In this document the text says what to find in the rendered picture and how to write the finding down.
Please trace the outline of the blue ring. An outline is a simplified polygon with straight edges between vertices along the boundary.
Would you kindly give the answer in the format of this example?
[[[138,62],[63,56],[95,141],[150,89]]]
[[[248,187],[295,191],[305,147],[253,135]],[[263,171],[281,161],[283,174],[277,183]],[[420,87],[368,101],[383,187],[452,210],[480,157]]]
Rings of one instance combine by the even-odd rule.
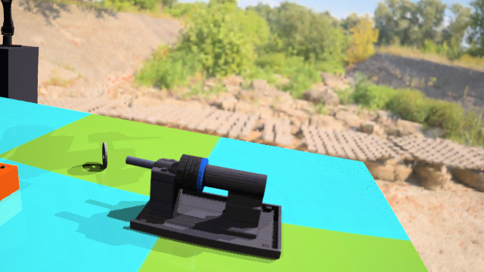
[[[207,158],[203,158],[201,160],[200,170],[199,170],[198,176],[197,176],[197,192],[198,193],[202,193],[203,190],[204,190],[204,186],[203,186],[203,173],[204,173],[204,169],[206,167],[206,164],[209,165],[209,161],[208,161]]]

